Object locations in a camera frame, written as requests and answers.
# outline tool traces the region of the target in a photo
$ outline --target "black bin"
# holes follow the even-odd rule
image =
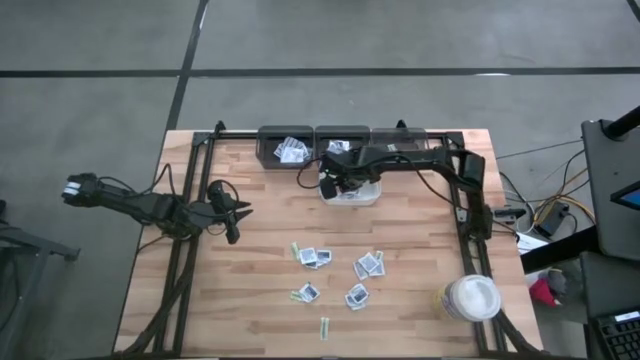
[[[398,150],[424,150],[427,132],[421,128],[377,128],[371,130],[371,143],[394,144]]]
[[[256,141],[256,157],[265,169],[299,169],[305,162],[301,163],[281,163],[280,158],[273,152],[279,144],[284,142],[287,137],[295,138],[302,141],[314,152],[313,147],[313,128],[311,126],[302,125],[272,125],[262,126],[258,129],[258,138]]]
[[[352,149],[368,145],[371,141],[371,129],[364,125],[318,126],[315,137],[315,156],[318,157],[327,150],[331,140],[349,141]]]

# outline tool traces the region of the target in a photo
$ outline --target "wooden tabletop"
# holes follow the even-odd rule
[[[467,149],[487,160],[487,203],[505,203],[487,130],[462,130]],[[185,178],[193,131],[167,133],[159,169],[173,167],[176,188]],[[196,170],[199,181],[202,158]],[[424,176],[448,195],[444,179]],[[382,196],[369,207],[327,206],[317,190],[296,185],[294,170],[264,170],[255,141],[216,141],[209,181],[235,185],[254,213],[239,224],[240,240],[203,233],[185,331],[183,356],[471,356],[470,323],[441,320],[431,308],[434,292],[464,275],[450,204],[437,198],[415,173],[385,173]],[[302,181],[313,184],[317,172]],[[197,185],[193,186],[196,198]],[[169,192],[168,178],[156,187]],[[141,244],[158,237],[146,228]],[[290,244],[330,249],[333,262],[319,270],[292,258]],[[494,234],[487,243],[503,307],[530,343],[541,348],[535,315],[512,236]],[[146,248],[133,270],[116,350],[126,348],[157,310],[167,272],[170,240]],[[387,275],[363,283],[371,293],[364,310],[351,311],[344,295],[358,279],[352,263],[384,251]],[[307,281],[321,295],[311,304],[289,299]],[[329,339],[320,340],[320,318],[329,317]],[[173,339],[175,313],[167,343]],[[487,326],[487,336],[491,330]]]

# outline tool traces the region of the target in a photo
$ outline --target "keyboard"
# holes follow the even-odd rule
[[[640,310],[595,320],[598,341],[609,359],[640,359]]]

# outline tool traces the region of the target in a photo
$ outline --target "concrete floor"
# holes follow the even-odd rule
[[[179,69],[198,0],[0,0],[1,70]],[[211,0],[194,68],[640,66],[624,0]],[[72,173],[150,183],[177,79],[0,79],[6,218],[82,248],[51,261],[20,359],[110,352],[140,227],[62,204]],[[489,128],[496,154],[578,139],[638,105],[640,75],[191,79],[179,129],[264,124]],[[500,161],[532,198],[579,144]],[[577,161],[571,173],[584,167]],[[576,197],[590,204],[588,189]],[[584,217],[579,217],[586,226]],[[569,225],[562,231],[568,231]],[[576,322],[538,311],[545,348],[580,355]]]

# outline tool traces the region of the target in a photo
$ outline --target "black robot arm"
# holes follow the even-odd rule
[[[459,159],[456,167],[452,158]],[[467,234],[473,238],[491,238],[493,215],[484,203],[482,186],[485,160],[467,150],[437,147],[429,150],[398,151],[393,145],[363,146],[340,154],[325,152],[320,157],[320,190],[325,199],[341,192],[354,191],[365,182],[375,183],[386,171],[433,170],[467,195],[469,219]]]
[[[240,237],[237,222],[252,210],[237,211],[249,203],[235,201],[222,189],[220,180],[207,189],[209,203],[185,204],[174,194],[137,193],[125,187],[105,183],[95,174],[71,175],[62,193],[64,202],[76,207],[105,207],[130,215],[142,225],[154,224],[174,239],[197,236],[208,226],[223,224],[227,240],[235,244]]]

